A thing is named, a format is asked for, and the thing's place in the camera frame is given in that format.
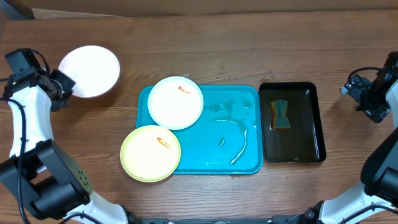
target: sponge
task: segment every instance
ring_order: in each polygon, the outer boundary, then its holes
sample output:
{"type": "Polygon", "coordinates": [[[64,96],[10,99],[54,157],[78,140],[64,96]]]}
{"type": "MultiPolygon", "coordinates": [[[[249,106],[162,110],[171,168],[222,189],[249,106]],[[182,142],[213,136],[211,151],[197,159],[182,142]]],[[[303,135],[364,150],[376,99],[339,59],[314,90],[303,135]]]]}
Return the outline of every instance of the sponge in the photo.
{"type": "Polygon", "coordinates": [[[289,120],[286,117],[286,110],[287,100],[275,100],[271,102],[271,128],[273,130],[290,128],[289,120]]]}

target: spilled liquid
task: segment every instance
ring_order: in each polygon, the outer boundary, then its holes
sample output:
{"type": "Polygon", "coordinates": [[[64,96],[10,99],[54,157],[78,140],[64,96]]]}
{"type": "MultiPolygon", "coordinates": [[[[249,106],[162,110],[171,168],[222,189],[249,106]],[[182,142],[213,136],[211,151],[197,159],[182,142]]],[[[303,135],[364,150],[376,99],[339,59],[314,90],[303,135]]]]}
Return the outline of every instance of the spilled liquid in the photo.
{"type": "MultiPolygon", "coordinates": [[[[246,124],[243,122],[244,117],[241,116],[239,113],[235,113],[235,116],[233,116],[234,112],[239,112],[239,107],[235,106],[237,104],[237,101],[230,100],[227,103],[218,103],[215,105],[209,105],[209,106],[204,106],[204,110],[212,111],[214,113],[219,114],[220,116],[213,119],[209,123],[216,123],[216,122],[229,122],[235,124],[238,128],[240,133],[242,134],[242,137],[244,138],[243,145],[241,146],[241,149],[236,153],[236,155],[231,158],[230,164],[235,165],[236,162],[240,160],[240,158],[243,157],[246,148],[248,146],[248,127],[246,124]]],[[[250,101],[243,99],[243,108],[250,108],[252,105],[250,101]]],[[[223,146],[225,144],[224,138],[220,139],[219,146],[223,146]]]]}
{"type": "Polygon", "coordinates": [[[220,142],[218,143],[218,146],[224,146],[225,144],[225,139],[221,137],[220,142]]]}

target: wall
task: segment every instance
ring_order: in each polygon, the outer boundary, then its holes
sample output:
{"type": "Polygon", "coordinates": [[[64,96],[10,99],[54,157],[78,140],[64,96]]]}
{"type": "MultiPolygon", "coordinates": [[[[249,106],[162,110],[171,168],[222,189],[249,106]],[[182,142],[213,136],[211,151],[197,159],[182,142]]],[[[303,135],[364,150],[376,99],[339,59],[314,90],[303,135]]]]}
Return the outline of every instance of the wall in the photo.
{"type": "Polygon", "coordinates": [[[18,0],[33,9],[115,16],[398,9],[395,0],[18,0]]]}

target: wooden tabletop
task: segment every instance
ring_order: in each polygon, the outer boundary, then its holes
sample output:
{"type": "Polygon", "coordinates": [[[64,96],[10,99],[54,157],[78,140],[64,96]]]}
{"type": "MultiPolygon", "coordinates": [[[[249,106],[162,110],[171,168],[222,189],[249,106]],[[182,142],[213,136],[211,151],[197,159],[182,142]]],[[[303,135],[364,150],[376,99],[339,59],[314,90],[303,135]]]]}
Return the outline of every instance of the wooden tabletop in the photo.
{"type": "MultiPolygon", "coordinates": [[[[52,69],[82,45],[101,45],[117,55],[121,78],[109,93],[71,97],[69,108],[51,114],[57,144],[87,171],[105,199],[141,218],[259,218],[302,213],[359,181],[365,160],[393,130],[392,118],[374,124],[338,90],[352,70],[383,66],[387,54],[398,49],[397,27],[398,11],[12,21],[0,55],[30,47],[52,69]],[[198,84],[257,89],[263,82],[313,82],[326,161],[265,162],[249,176],[174,175],[155,184],[132,180],[121,167],[119,149],[135,128],[138,95],[147,85],[185,73],[198,84]]],[[[10,74],[1,57],[0,78],[10,74]]],[[[4,161],[12,146],[12,114],[5,103],[0,127],[4,161]]],[[[1,185],[0,223],[20,222],[16,199],[1,185]]],[[[383,212],[364,223],[374,222],[395,223],[398,217],[383,212]]]]}

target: brown wood surface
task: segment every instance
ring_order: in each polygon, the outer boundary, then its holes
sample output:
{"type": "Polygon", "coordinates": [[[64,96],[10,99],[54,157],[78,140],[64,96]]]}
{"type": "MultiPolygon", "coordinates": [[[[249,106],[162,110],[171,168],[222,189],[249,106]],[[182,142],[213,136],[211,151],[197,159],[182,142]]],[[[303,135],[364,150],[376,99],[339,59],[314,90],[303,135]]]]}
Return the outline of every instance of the brown wood surface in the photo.
{"type": "MultiPolygon", "coordinates": [[[[398,49],[397,28],[398,11],[12,21],[6,24],[0,55],[30,47],[45,55],[52,68],[82,45],[102,45],[118,56],[121,78],[109,93],[72,97],[69,108],[51,114],[56,142],[107,200],[142,218],[258,218],[302,213],[359,181],[365,160],[393,130],[392,118],[374,124],[338,90],[350,71],[383,65],[387,54],[398,49]],[[138,95],[147,85],[184,73],[198,84],[255,88],[262,82],[313,82],[326,161],[265,162],[250,176],[174,175],[156,184],[132,180],[121,167],[119,148],[134,130],[138,95]]],[[[0,77],[10,73],[1,57],[0,77]]],[[[365,75],[374,78],[374,73],[365,75]]],[[[3,161],[12,144],[12,114],[5,103],[0,104],[0,126],[3,161]]],[[[16,200],[4,186],[0,222],[21,222],[16,200]]],[[[398,217],[383,212],[364,223],[374,222],[396,223],[398,217]]]]}

